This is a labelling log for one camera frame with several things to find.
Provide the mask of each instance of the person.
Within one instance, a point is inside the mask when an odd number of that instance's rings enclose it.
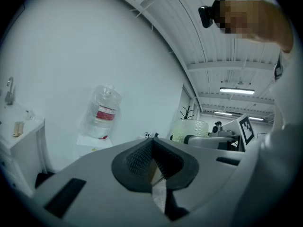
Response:
[[[275,100],[273,130],[288,123],[303,123],[303,66],[301,44],[294,26],[275,0],[215,0],[201,7],[204,27],[212,19],[226,34],[253,42],[276,43],[281,52],[274,69],[275,84],[270,92]]]

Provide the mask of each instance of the white wall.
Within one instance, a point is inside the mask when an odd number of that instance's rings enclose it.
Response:
[[[0,48],[0,100],[13,76],[16,101],[46,118],[50,169],[73,161],[98,84],[123,97],[114,145],[146,131],[168,135],[188,81],[145,21],[120,0],[26,0],[25,7]]]
[[[224,124],[227,124],[230,121],[232,121],[232,119],[227,119],[227,118],[222,118],[222,117],[214,117],[214,116],[209,116],[209,115],[204,115],[204,114],[202,114],[199,117],[199,120],[202,120],[202,121],[208,123],[208,127],[209,127],[208,132],[212,132],[212,129],[214,127],[215,122],[221,121],[222,125],[224,125]],[[255,139],[253,141],[257,140],[258,133],[267,134],[272,129],[272,125],[270,125],[270,124],[254,123],[253,121],[250,121],[250,123],[251,123],[251,126],[252,126],[252,128],[254,130],[254,134],[255,134]]]

